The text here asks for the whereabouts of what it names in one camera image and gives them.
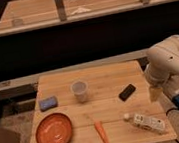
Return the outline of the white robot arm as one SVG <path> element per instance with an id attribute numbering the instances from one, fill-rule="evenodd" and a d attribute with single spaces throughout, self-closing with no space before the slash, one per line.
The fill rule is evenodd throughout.
<path id="1" fill-rule="evenodd" d="M 147 49 L 148 64 L 144 77 L 150 84 L 149 98 L 156 102 L 162 93 L 162 85 L 171 75 L 179 75 L 179 35 L 171 35 Z"/>

